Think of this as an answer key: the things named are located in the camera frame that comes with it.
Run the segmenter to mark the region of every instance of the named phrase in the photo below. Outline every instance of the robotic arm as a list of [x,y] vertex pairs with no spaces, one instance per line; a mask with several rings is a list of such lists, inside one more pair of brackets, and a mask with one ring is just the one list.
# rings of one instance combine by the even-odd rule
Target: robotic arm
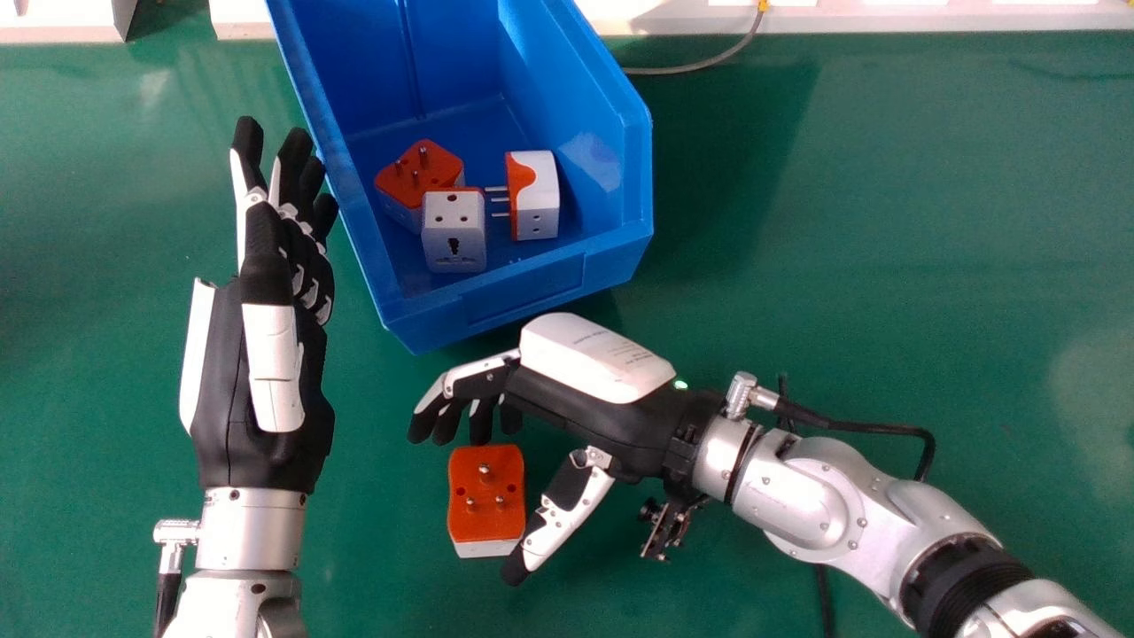
[[[578,435],[501,568],[518,585],[594,511],[615,480],[662,479],[668,503],[642,555],[665,560],[696,508],[720,501],[776,547],[839,569],[926,638],[1120,638],[1066,589],[1036,579],[945,493],[899,480],[853,448],[765,429],[755,407],[844,429],[738,373],[726,395],[689,392],[644,348],[573,314],[527,324],[519,348],[442,375],[414,411],[408,439],[450,442],[471,408],[471,441],[486,443],[492,410],[514,433],[526,412]],[[924,431],[875,426],[920,436]],[[923,458],[919,475],[928,470]]]
[[[180,417],[197,456],[200,520],[162,520],[154,638],[306,636],[299,562],[307,497],[330,453],[323,325],[335,280],[325,256],[338,204],[319,194],[323,165],[295,128],[260,171],[263,130],[240,118],[229,152],[238,274],[196,279]],[[181,586],[181,558],[196,568]]]

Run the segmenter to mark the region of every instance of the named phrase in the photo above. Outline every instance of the blue bin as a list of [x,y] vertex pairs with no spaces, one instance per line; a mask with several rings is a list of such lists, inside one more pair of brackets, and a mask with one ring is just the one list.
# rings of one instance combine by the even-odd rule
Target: blue bin
[[[421,355],[624,282],[653,235],[650,113],[570,0],[268,0],[382,324]],[[488,222],[488,269],[437,274],[373,179],[429,137],[469,185],[550,148],[559,236]]]

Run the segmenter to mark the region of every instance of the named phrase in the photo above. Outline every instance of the gray cable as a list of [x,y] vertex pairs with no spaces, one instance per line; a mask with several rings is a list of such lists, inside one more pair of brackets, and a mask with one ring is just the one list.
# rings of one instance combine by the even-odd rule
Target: gray cable
[[725,60],[731,58],[733,56],[739,53],[745,46],[752,42],[752,39],[756,36],[756,29],[760,28],[760,23],[764,19],[764,10],[758,8],[756,17],[752,19],[752,26],[748,27],[748,33],[744,34],[744,37],[739,42],[733,44],[725,51],[703,60],[696,62],[689,62],[687,65],[680,65],[676,67],[623,67],[623,71],[626,75],[677,75],[682,73],[692,73],[695,70],[701,70],[709,68],[714,65],[719,65]]

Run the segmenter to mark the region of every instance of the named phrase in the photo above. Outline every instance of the robotic hand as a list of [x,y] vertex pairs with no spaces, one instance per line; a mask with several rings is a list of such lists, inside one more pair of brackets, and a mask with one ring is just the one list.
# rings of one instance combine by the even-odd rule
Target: robotic hand
[[[324,170],[312,148],[293,129],[269,182],[263,130],[251,117],[237,121],[238,274],[221,287],[194,281],[181,371],[179,411],[204,507],[200,520],[154,528],[155,638],[306,635],[290,570],[335,427],[321,386],[335,297],[324,244],[338,215],[335,198],[319,194]],[[188,545],[197,571],[178,603]]]
[[452,441],[471,408],[471,440],[486,443],[492,410],[501,429],[527,412],[578,435],[501,568],[518,585],[594,511],[612,483],[661,478],[669,502],[648,511],[644,558],[678,546],[693,511],[723,502],[801,561],[839,569],[928,638],[1115,638],[1118,632],[1066,589],[1033,577],[942,492],[873,468],[832,439],[765,429],[756,407],[827,429],[932,436],[904,426],[832,422],[737,373],[727,394],[688,392],[672,367],[644,348],[573,314],[545,314],[519,348],[441,375],[417,405],[408,439]]

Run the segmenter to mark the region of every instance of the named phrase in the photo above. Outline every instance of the green surface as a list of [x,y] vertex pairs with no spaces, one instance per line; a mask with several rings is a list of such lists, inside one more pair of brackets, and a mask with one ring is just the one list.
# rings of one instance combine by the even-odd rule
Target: green surface
[[[232,267],[231,126],[256,116],[271,146],[303,121],[274,44],[215,42],[196,3],[143,2],[133,39],[0,49],[5,637],[149,632],[152,526],[200,512],[177,384],[192,278]],[[1134,34],[764,37],[637,86],[657,236],[633,282],[570,307],[694,388],[782,371],[823,412],[931,427],[933,483],[1134,632]],[[413,358],[341,228],[331,250],[338,428],[301,569],[315,636],[819,635],[809,568],[722,507],[670,564],[637,559],[657,485],[616,487],[519,589],[457,560],[449,450],[404,428],[441,371],[516,327]],[[530,493],[573,444],[517,440]],[[915,444],[852,441],[913,470]],[[841,636],[912,636],[833,586]]]

